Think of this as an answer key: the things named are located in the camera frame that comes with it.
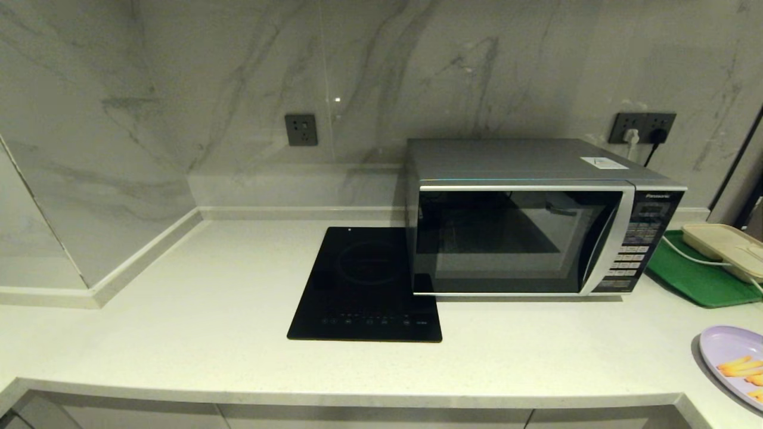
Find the grey double wall socket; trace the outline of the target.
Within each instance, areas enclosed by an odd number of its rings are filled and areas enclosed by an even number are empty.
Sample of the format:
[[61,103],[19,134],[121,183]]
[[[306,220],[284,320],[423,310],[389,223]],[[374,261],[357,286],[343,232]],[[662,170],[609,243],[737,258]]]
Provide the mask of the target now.
[[640,133],[640,144],[649,144],[648,135],[650,131],[656,128],[665,128],[670,133],[677,116],[676,113],[668,112],[618,113],[615,116],[607,143],[626,144],[622,139],[624,133],[629,128],[635,128]]

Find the silver Panasonic microwave oven body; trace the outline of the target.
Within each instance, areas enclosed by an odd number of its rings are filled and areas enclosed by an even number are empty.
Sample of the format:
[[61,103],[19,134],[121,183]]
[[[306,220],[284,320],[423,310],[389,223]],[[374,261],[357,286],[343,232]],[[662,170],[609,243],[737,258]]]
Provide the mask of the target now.
[[[597,169],[581,157],[607,157],[629,169]],[[580,139],[410,139],[405,209],[418,185],[493,185],[618,181],[635,188],[626,235],[610,271],[591,295],[632,293],[687,188],[640,163]]]

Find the purple plastic plate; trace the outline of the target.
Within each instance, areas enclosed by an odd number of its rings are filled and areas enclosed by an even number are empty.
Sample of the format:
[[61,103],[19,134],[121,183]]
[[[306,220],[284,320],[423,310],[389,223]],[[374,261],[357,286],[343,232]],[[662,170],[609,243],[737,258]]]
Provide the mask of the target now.
[[722,363],[747,355],[752,356],[750,361],[763,361],[763,335],[733,326],[713,326],[704,329],[700,334],[699,350],[715,380],[720,382],[736,399],[763,413],[763,403],[756,402],[747,395],[750,391],[763,387],[747,383],[745,377],[725,377],[717,369],[717,366]]

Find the black induction cooktop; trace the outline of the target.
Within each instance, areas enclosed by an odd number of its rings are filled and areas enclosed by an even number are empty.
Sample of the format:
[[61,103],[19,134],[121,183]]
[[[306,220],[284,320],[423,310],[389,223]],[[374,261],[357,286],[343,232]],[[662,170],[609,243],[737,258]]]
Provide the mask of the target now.
[[439,344],[436,299],[412,292],[404,228],[327,228],[287,337]]

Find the dark door frame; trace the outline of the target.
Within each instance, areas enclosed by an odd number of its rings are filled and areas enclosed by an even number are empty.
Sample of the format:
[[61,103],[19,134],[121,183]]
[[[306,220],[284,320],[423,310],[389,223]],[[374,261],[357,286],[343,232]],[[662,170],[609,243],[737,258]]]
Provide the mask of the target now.
[[717,188],[706,220],[741,227],[759,199],[759,183],[763,181],[763,103],[744,136],[741,146],[733,153]]

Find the microwave door with dark glass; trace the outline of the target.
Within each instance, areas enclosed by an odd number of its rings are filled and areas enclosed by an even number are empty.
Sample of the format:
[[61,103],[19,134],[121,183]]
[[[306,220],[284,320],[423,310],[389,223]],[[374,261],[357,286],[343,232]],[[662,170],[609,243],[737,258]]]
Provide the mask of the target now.
[[407,202],[412,291],[420,296],[586,296],[624,241],[624,182],[423,185]]

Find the beige lidded box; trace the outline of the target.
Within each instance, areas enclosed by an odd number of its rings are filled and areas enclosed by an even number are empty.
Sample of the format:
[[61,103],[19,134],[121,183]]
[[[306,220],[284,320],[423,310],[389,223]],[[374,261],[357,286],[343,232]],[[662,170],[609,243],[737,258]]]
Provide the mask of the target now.
[[724,263],[737,279],[763,285],[763,242],[721,223],[688,223],[683,241],[706,258]]

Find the grey corner cabinet panel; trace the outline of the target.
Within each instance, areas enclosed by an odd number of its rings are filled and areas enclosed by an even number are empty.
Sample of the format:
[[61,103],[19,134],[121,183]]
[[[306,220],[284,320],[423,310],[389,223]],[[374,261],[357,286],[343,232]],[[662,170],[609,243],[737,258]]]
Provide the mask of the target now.
[[0,416],[0,429],[83,429],[62,405],[28,393]]

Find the grey single wall socket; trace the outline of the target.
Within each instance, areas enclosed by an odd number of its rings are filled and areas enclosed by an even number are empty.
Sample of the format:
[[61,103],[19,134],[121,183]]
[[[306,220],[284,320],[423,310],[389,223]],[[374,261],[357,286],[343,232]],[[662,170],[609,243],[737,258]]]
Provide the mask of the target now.
[[290,147],[316,147],[318,145],[317,123],[314,114],[284,115],[287,139]]

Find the grey cabinet door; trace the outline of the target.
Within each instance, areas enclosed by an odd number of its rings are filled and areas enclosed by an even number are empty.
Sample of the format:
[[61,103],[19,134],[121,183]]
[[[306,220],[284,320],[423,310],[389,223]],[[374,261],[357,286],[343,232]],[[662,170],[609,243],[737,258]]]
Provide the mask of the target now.
[[671,406],[534,410],[525,429],[690,429]]

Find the green plastic tray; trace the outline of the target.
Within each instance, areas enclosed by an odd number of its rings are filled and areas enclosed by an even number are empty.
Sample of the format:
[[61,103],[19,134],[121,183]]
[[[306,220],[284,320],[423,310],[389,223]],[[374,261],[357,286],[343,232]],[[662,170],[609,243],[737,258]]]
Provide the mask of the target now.
[[722,267],[703,265],[679,255],[670,244],[696,260],[711,261],[687,246],[681,231],[668,231],[664,237],[647,266],[647,274],[657,284],[704,309],[763,301],[763,294],[754,285],[736,279]]

